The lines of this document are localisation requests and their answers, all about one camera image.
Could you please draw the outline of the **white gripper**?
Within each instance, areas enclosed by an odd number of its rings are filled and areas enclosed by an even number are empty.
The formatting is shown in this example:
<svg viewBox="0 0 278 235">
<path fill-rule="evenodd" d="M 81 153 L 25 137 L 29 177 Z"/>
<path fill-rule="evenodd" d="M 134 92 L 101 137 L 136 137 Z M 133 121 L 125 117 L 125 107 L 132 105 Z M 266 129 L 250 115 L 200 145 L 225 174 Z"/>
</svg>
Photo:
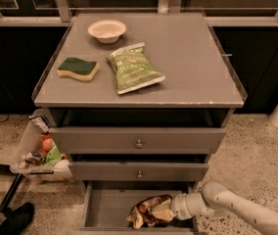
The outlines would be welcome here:
<svg viewBox="0 0 278 235">
<path fill-rule="evenodd" d="M 172 221 L 174 217 L 187 220 L 196 215 L 212 217 L 214 210 L 205 202 L 201 193 L 180 194 L 162 202 L 162 207 L 154 208 L 152 216 L 164 221 Z"/>
</svg>

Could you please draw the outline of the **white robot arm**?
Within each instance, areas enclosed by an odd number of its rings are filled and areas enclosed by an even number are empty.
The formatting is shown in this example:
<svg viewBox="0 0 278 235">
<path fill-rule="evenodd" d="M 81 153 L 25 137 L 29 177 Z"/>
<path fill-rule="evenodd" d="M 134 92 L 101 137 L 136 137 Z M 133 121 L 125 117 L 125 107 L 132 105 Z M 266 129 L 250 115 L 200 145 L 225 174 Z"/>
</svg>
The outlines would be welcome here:
<svg viewBox="0 0 278 235">
<path fill-rule="evenodd" d="M 235 115 L 205 179 L 162 211 L 171 219 L 233 216 L 256 235 L 278 235 L 278 104 L 266 115 Z"/>
</svg>

